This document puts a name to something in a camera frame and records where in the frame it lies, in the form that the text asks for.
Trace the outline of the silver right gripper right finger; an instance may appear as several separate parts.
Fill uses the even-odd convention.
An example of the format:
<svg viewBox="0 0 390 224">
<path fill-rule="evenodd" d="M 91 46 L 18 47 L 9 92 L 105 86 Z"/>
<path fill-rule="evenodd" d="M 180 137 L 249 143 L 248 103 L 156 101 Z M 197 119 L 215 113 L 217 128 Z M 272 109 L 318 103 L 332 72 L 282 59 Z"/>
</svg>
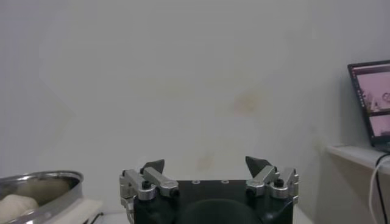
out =
<svg viewBox="0 0 390 224">
<path fill-rule="evenodd" d="M 285 168 L 279 171 L 265 159 L 245 157 L 246 165 L 252 176 L 246 180 L 246 190 L 254 197 L 269 194 L 277 200 L 299 198 L 299 174 L 294 168 Z"/>
</svg>

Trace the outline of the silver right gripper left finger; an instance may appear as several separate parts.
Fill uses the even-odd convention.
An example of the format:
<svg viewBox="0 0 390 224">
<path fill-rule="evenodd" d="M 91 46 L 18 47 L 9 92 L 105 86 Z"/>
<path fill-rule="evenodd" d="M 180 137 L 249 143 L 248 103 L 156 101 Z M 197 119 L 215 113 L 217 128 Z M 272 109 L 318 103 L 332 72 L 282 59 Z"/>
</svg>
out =
<svg viewBox="0 0 390 224">
<path fill-rule="evenodd" d="M 125 200 L 138 198 L 151 201 L 158 195 L 168 198 L 179 196 L 179 182 L 163 175 L 163 159 L 147 162 L 139 171 L 123 170 L 119 176 L 120 197 Z"/>
</svg>

